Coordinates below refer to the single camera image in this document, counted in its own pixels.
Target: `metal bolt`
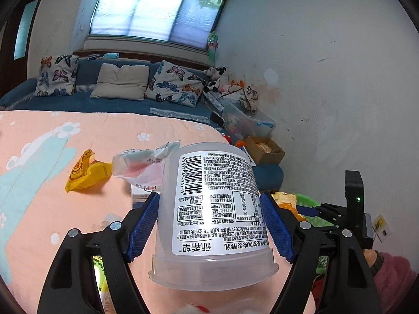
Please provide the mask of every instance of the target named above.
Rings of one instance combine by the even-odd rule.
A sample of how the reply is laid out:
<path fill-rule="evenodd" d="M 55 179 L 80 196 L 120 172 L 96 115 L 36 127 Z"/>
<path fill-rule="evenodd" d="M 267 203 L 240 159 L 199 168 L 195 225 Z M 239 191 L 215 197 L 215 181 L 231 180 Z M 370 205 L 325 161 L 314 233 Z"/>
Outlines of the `metal bolt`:
<path fill-rule="evenodd" d="M 302 222 L 300 222 L 300 228 L 305 229 L 305 230 L 310 229 L 311 224 L 306 222 L 306 221 L 302 221 Z"/>
<path fill-rule="evenodd" d="M 342 235 L 345 236 L 345 237 L 351 237 L 352 236 L 352 233 L 348 229 L 343 229 L 342 230 Z"/>
<path fill-rule="evenodd" d="M 78 235 L 78 230 L 77 229 L 71 229 L 68 232 L 68 236 L 70 236 L 70 237 L 76 237 L 77 235 Z"/>
<path fill-rule="evenodd" d="M 122 223 L 121 222 L 114 222 L 111 224 L 111 229 L 112 230 L 118 230 L 122 227 Z"/>

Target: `throw pillow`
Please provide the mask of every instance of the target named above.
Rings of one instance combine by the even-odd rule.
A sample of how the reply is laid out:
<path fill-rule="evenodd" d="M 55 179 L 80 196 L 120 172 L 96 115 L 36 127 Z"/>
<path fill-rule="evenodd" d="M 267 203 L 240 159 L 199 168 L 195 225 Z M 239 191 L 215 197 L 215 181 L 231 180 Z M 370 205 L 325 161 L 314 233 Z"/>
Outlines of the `throw pillow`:
<path fill-rule="evenodd" d="M 78 55 L 42 58 L 35 96 L 65 96 L 76 90 Z"/>
<path fill-rule="evenodd" d="M 144 100 L 150 68 L 143 65 L 117 67 L 102 64 L 98 83 L 90 98 Z"/>
<path fill-rule="evenodd" d="M 148 85 L 146 97 L 194 108 L 204 90 L 204 84 L 204 79 L 163 60 Z"/>

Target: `sofa backrest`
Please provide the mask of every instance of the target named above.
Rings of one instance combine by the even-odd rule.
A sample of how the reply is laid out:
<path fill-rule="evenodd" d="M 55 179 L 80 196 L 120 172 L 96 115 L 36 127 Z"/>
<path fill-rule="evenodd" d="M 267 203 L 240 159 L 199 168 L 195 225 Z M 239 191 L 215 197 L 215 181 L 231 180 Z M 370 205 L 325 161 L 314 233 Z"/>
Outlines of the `sofa backrest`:
<path fill-rule="evenodd" d="M 101 70 L 102 64 L 113 64 L 118 67 L 122 67 L 123 65 L 145 65 L 150 67 L 150 73 L 148 76 L 148 82 L 150 83 L 151 79 L 157 72 L 158 67 L 160 66 L 160 62 L 152 63 L 149 61 L 142 61 L 142 60 L 135 60 L 135 59 L 104 59 L 98 58 L 95 60 L 87 60 L 85 58 L 80 58 L 78 62 L 77 68 L 77 78 L 76 78 L 76 87 L 77 90 L 86 91 L 93 89 L 95 85 L 98 83 L 98 76 Z M 202 79 L 208 80 L 208 77 L 202 71 L 198 71 L 195 69 L 186 68 L 189 72 L 199 76 Z"/>

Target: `sofa armrest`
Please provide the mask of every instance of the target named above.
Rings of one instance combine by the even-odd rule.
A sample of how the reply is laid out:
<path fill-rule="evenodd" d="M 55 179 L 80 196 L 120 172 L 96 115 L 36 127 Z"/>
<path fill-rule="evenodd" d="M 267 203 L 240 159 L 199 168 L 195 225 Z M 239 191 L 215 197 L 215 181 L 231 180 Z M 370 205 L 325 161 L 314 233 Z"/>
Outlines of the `sofa armrest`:
<path fill-rule="evenodd" d="M 13 110 L 15 107 L 28 101 L 34 96 L 37 84 L 37 78 L 30 78 L 16 86 L 0 99 L 0 108 L 4 107 L 6 110 Z"/>

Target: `product label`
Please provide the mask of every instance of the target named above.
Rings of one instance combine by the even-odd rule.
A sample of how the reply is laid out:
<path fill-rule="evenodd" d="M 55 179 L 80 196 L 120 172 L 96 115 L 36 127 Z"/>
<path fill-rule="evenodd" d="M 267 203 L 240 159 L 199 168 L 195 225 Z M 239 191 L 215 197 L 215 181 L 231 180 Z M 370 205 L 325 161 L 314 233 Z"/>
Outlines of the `product label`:
<path fill-rule="evenodd" d="M 173 254 L 225 255 L 268 246 L 250 164 L 239 155 L 220 151 L 181 156 Z"/>

